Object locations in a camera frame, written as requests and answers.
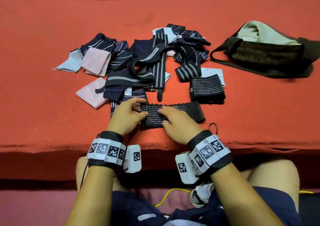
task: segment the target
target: pink floor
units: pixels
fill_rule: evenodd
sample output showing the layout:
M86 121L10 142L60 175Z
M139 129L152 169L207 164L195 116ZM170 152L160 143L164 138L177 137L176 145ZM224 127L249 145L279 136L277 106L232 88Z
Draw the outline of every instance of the pink floor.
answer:
M154 205L169 189L140 190ZM0 191L1 226L60 226L66 222L77 191ZM159 210L170 214L175 208L192 208L188 193L172 191Z

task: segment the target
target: person's right hand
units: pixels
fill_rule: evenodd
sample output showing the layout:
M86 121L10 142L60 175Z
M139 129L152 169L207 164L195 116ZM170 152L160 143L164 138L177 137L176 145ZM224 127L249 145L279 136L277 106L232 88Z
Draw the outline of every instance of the person's right hand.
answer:
M169 121L163 121L166 133L176 142L187 144L194 136L203 131L185 111L163 106L158 112L165 115Z

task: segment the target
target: pink folded cloth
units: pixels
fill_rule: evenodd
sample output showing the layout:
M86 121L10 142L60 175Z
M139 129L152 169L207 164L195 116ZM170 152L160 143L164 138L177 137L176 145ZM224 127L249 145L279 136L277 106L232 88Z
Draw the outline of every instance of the pink folded cloth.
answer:
M78 90L76 94L78 97L97 109L108 100L103 98L103 92L98 94L95 92L95 89L101 88L105 83L106 81L103 78L98 78L89 85L86 85L82 89Z
M90 47L81 61L80 66L86 69L87 74L104 77L110 58L110 52Z
M173 57L176 52L174 50L170 50L167 52L167 56Z

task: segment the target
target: forearm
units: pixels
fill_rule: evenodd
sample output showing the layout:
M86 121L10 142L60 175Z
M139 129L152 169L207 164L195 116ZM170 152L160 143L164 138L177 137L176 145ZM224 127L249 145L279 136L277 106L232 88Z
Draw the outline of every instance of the forearm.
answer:
M233 163L212 174L211 179L231 226L283 226Z
M81 187L67 226L110 225L114 171L107 167L91 166Z

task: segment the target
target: person's left hand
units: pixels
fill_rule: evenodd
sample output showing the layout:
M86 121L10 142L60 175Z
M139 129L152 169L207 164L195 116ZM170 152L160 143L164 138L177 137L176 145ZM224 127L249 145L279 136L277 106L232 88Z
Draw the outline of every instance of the person's left hand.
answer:
M125 136L134 130L141 120L148 116L148 112L140 112L140 106L136 105L136 103L146 103L146 99L135 97L117 106L107 131Z

